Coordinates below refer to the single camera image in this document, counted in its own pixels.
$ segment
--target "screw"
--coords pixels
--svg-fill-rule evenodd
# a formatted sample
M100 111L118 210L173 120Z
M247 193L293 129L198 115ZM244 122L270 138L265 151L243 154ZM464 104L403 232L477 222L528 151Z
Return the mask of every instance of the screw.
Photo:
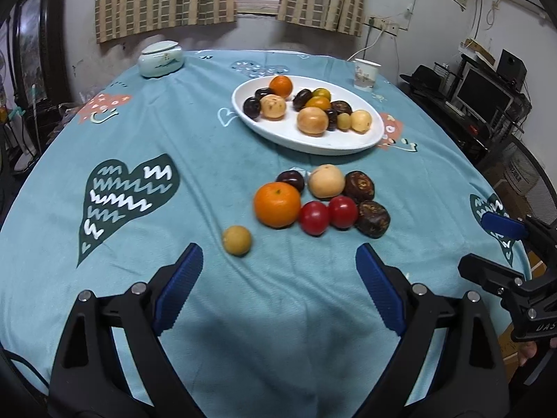
M91 298L91 291L88 290L88 289L85 289L84 291L81 291L79 293L77 298L79 299L79 301L88 301Z
M412 291L416 295L426 295L427 294L427 287L425 287L423 284L416 283L412 286Z
M470 291L468 294L466 294L466 296L468 297L468 300L473 303L479 302L481 298L476 291Z
M147 285L143 282L136 283L132 286L132 294L141 295L147 290Z

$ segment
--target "plate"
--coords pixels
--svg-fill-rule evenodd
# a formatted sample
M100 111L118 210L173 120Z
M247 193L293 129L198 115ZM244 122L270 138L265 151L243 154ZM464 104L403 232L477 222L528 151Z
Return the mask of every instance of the plate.
M248 97L252 97L260 88L267 88L272 77L260 77L249 80L238 86L232 93L232 105L240 119L255 133L263 138L294 149L295 151L318 155L347 155L369 149L380 142L385 133L383 120L375 108L353 92L345 90L332 83L308 77L288 76L292 80L293 92L286 102L286 114L279 121L271 121L260 116L256 120L249 118L242 106ZM331 99L344 100L350 104L352 110L366 110L371 114L371 128L366 133L356 133L352 130L343 132L325 131L321 136L309 136L301 132L296 126L298 112L292 107L292 99L302 89L314 90L326 88L331 92Z

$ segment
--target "picture frame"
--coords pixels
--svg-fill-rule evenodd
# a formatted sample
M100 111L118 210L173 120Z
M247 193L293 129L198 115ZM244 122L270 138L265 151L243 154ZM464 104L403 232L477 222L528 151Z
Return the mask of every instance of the picture frame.
M64 0L18 0L14 8L16 103L28 113L32 113L33 84L38 113L71 100L63 51L63 3Z

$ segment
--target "beige fruit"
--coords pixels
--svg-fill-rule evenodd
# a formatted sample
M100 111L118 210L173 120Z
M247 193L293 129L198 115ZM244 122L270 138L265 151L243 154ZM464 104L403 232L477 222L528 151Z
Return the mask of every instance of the beige fruit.
M261 99L261 113L268 119L279 119L286 113L286 102L280 96L269 94Z
M344 174L335 165L321 165L312 171L307 186L316 198L332 198L344 190Z
M371 115L366 110L356 110L350 115L352 129L356 132L366 133L371 127Z
M231 255L243 256L251 248L251 234L243 226L230 226L222 233L222 246Z
M352 118L348 113L341 113L336 117L336 126L340 130L348 130L352 127Z
M302 108L297 117L298 129L308 135L320 135L329 126L329 118L321 108Z

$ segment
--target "finger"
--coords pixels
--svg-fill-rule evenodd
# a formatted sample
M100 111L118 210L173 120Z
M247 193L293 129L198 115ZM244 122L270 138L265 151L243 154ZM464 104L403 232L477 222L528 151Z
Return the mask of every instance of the finger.
M534 357L538 351L538 346L535 342L531 341L519 347L519 363L523 366L528 359Z

